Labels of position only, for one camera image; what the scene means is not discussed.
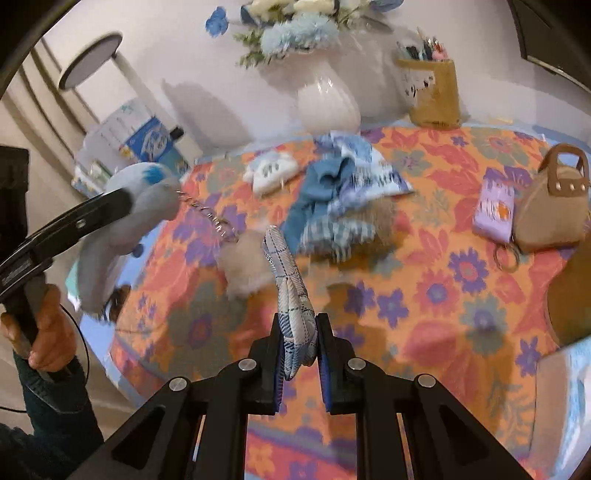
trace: metal chain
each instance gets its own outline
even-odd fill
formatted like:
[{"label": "metal chain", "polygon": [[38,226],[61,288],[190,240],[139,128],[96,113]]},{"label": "metal chain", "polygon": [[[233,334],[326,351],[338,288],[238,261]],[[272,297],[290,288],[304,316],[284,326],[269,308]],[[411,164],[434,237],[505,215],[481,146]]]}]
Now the metal chain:
[{"label": "metal chain", "polygon": [[191,197],[188,193],[183,192],[182,190],[177,190],[177,193],[182,202],[196,208],[211,220],[213,228],[221,237],[222,242],[238,242],[238,233],[228,220],[224,217],[218,217],[215,210],[203,204],[196,198]]}]

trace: lamp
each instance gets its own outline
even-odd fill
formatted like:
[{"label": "lamp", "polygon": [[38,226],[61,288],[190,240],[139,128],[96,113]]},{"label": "lamp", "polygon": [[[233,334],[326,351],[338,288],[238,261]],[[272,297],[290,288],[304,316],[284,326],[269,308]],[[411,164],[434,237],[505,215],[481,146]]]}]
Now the lamp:
[{"label": "lamp", "polygon": [[177,126],[176,121],[158,103],[154,94],[142,82],[127,59],[120,52],[117,52],[122,41],[123,34],[120,32],[109,32],[92,41],[62,71],[57,84],[58,88],[60,90],[75,88],[100,69],[107,61],[113,60],[119,71],[135,90],[139,99],[148,109],[152,110],[158,120],[171,132],[171,137],[175,141],[175,146],[180,154],[190,165],[193,165],[195,160],[203,154],[203,151],[190,135]]}]

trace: plush toy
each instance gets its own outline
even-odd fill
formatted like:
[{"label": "plush toy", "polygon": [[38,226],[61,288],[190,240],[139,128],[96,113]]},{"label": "plush toy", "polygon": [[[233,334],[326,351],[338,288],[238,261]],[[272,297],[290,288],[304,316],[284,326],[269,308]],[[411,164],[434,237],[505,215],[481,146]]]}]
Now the plush toy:
[{"label": "plush toy", "polygon": [[260,197],[283,187],[299,171],[298,162],[289,153],[271,150],[248,164],[243,180],[252,183],[252,191]]},{"label": "plush toy", "polygon": [[86,236],[78,259],[77,286],[80,307],[101,314],[113,293],[109,272],[121,255],[130,254],[140,240],[162,220],[176,217],[180,183],[161,164],[138,163],[113,175],[106,192],[127,190],[133,199],[128,216]]}]

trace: bag handle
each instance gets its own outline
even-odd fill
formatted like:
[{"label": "bag handle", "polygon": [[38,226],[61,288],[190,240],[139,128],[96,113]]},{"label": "bag handle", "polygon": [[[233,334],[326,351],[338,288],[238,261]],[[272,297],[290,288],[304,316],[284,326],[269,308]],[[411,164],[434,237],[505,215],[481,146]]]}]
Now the bag handle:
[{"label": "bag handle", "polygon": [[[582,171],[583,178],[578,180],[558,178],[558,155],[570,153],[577,155],[577,170]],[[587,195],[589,189],[589,162],[585,152],[574,145],[561,143],[553,146],[546,154],[538,172],[548,168],[548,192],[554,197],[580,197]]]}]

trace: human hand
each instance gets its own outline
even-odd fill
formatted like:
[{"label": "human hand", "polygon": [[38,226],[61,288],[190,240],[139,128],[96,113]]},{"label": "human hand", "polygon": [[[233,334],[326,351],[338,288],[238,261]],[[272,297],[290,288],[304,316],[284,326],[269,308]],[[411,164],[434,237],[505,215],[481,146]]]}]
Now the human hand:
[{"label": "human hand", "polygon": [[14,351],[28,358],[29,366],[44,372],[57,372],[64,368],[76,354],[76,337],[68,318],[60,308],[60,290],[48,285],[41,309],[35,317],[39,333],[31,352],[23,349],[21,329],[8,313],[0,317],[2,334],[12,343]]}]

